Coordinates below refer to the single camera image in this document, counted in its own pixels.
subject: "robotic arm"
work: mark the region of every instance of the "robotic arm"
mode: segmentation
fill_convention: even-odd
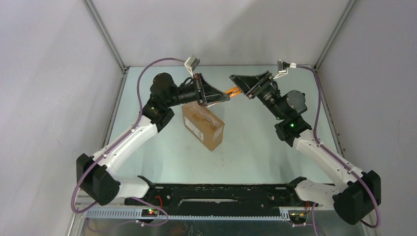
[[[143,116],[139,115],[115,141],[94,153],[92,157],[86,154],[78,157],[77,181],[81,181],[80,188],[97,203],[103,206],[114,198],[141,198],[146,194],[149,183],[145,178],[119,177],[116,172],[139,146],[161,132],[169,123],[174,116],[170,107],[193,101],[207,106],[230,99],[227,94],[207,83],[201,73],[192,73],[198,63],[196,57],[185,62],[192,76],[180,86],[174,83],[168,73],[156,75],[150,87],[150,98],[143,107]]]
[[[307,110],[303,93],[292,90],[281,96],[269,71],[256,76],[231,75],[230,79],[249,99],[257,97],[277,120],[282,120],[275,125],[278,138],[310,157],[333,182],[334,185],[327,185],[296,178],[288,187],[300,200],[334,207],[337,214],[352,225],[374,209],[361,182],[370,189],[376,203],[381,203],[380,177],[374,171],[365,173],[339,154],[332,153],[315,137],[311,126],[301,117]]]

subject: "white wall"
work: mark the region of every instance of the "white wall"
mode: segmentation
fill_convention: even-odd
[[[120,77],[82,1],[0,1],[0,235],[64,235]]]
[[[94,0],[126,65],[314,64],[348,0]]]
[[[359,1],[320,69],[346,158],[382,178],[385,236],[415,235],[417,1]]]

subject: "light blue tabletop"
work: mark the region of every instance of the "light blue tabletop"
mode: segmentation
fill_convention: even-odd
[[[123,132],[138,114],[136,83],[143,69],[129,69],[110,140]],[[195,72],[201,72],[211,85],[226,91],[235,86],[229,79],[231,74],[256,75],[266,70],[276,74],[277,66],[199,66]],[[161,72],[170,73],[177,85],[189,77],[183,66],[151,67],[141,81],[143,104],[149,99],[154,76]],[[313,126],[318,92],[312,73],[290,69],[277,82],[281,95],[293,89],[305,93],[308,110],[302,116]],[[288,183],[299,176],[330,183],[307,156],[278,139],[274,128],[277,120],[258,99],[249,100],[240,94],[210,107],[225,122],[223,142],[214,151],[209,151],[184,127],[181,106],[172,109],[175,116],[170,123],[139,147],[120,167],[118,175],[143,175],[159,183]],[[336,150],[324,110],[318,134]]]

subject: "floor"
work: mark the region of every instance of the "floor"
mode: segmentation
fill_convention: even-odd
[[[131,67],[117,111],[111,140],[123,132],[136,118],[139,104],[137,79],[143,67]],[[199,66],[214,87],[226,91],[234,87],[231,74],[256,75],[266,70],[277,73],[277,66]],[[145,104],[154,76],[161,72],[172,75],[179,85],[189,76],[183,66],[152,67],[144,74],[140,93]],[[304,119],[311,125],[317,110],[318,92],[311,72],[290,69],[277,80],[281,94],[296,89],[305,93],[308,111]],[[225,122],[223,142],[209,151],[185,127],[181,107],[155,137],[139,147],[120,167],[118,175],[143,175],[159,183],[288,183],[303,176],[315,182],[330,183],[329,178],[307,156],[278,139],[275,117],[257,100],[244,95],[212,106],[210,109]],[[319,119],[319,137],[336,150],[325,112]]]

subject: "brown box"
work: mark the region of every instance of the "brown box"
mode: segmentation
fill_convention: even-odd
[[[185,127],[210,151],[223,141],[224,122],[206,107],[187,103],[182,106],[182,118]]]

